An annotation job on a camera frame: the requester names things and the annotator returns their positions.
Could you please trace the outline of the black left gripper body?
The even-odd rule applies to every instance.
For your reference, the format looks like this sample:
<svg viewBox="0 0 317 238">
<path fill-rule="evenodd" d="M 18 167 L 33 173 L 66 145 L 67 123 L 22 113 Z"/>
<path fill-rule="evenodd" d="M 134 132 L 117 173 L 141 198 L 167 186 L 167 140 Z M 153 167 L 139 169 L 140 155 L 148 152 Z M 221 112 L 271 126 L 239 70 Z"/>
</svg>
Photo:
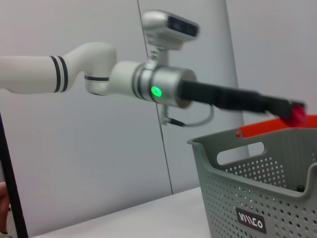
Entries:
<svg viewBox="0 0 317 238">
<path fill-rule="evenodd" d="M 220 87 L 197 81 L 181 80 L 179 97 L 215 106 L 219 109 L 265 113 L 264 96 L 257 92 Z"/>
</svg>

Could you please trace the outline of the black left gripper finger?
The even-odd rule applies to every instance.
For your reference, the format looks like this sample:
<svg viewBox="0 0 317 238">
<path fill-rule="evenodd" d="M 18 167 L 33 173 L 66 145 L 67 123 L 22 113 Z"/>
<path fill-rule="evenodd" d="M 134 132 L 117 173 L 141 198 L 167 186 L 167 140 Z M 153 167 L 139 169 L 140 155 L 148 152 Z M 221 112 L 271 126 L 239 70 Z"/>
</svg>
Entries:
<svg viewBox="0 0 317 238">
<path fill-rule="evenodd" d="M 287 107 L 306 107 L 306 104 L 302 101 L 287 99 L 286 106 Z"/>
<path fill-rule="evenodd" d="M 292 119 L 294 105 L 290 101 L 269 96 L 262 96 L 262 98 L 266 111 L 278 116 L 284 121 L 290 121 Z"/>
</svg>

